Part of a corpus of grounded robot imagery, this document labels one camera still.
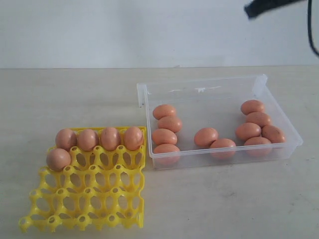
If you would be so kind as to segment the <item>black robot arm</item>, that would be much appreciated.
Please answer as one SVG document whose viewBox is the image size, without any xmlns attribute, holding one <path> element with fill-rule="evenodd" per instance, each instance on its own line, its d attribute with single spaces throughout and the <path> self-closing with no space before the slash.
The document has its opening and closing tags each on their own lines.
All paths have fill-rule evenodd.
<svg viewBox="0 0 319 239">
<path fill-rule="evenodd" d="M 301 1 L 303 0 L 253 0 L 252 2 L 244 6 L 244 11 L 249 19 L 253 19 L 268 11 L 295 4 Z"/>
</svg>

